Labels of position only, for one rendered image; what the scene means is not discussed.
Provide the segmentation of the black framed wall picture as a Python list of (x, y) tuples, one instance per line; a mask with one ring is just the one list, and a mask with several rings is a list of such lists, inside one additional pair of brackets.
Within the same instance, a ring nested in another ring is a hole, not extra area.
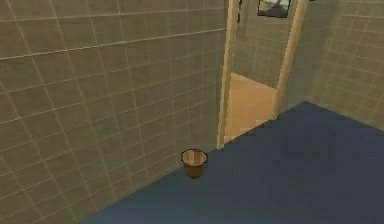
[(258, 16), (286, 18), (291, 0), (259, 0)]

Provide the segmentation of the beige door frame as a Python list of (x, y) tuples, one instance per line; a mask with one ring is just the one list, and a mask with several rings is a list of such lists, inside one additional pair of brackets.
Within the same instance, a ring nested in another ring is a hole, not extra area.
[[(288, 78), (290, 75), (293, 59), (295, 57), (297, 44), (301, 35), (301, 30), (307, 11), (308, 0), (296, 0), (295, 13), (292, 20), (291, 29), (289, 32), (288, 43), (281, 66), (279, 81), (277, 85), (277, 91), (275, 93), (275, 99), (273, 101), (272, 119), (276, 120), (280, 114), (280, 108), (282, 105), (282, 99), (285, 95), (285, 89), (287, 86)], [(216, 149), (221, 150), (225, 145), (225, 126), (228, 111), (230, 81), (232, 73), (232, 62), (234, 56), (235, 47), (235, 30), (237, 28), (237, 16), (240, 10), (238, 0), (229, 0), (227, 9), (227, 27), (226, 27), (226, 42), (224, 51), (224, 65), (222, 72), (222, 86), (220, 96), (220, 110), (218, 121), (218, 134), (216, 140)]]

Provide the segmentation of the brown round bin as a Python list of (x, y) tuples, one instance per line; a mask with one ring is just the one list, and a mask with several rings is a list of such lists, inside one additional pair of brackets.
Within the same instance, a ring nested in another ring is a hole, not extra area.
[(204, 165), (208, 161), (208, 155), (200, 149), (188, 149), (181, 153), (181, 162), (186, 175), (191, 179), (202, 175)]

